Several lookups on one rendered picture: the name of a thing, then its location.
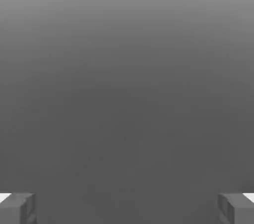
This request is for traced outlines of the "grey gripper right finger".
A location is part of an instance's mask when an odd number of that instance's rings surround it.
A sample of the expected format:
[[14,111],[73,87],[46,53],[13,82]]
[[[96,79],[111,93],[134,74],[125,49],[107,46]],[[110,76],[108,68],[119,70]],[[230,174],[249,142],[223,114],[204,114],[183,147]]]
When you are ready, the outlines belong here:
[[254,193],[220,193],[217,207],[222,224],[254,224]]

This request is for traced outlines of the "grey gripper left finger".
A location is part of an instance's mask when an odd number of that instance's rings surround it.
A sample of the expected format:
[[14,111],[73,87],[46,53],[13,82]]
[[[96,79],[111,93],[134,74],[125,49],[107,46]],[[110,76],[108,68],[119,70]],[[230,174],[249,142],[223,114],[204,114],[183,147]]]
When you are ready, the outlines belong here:
[[0,224],[37,224],[36,194],[0,193]]

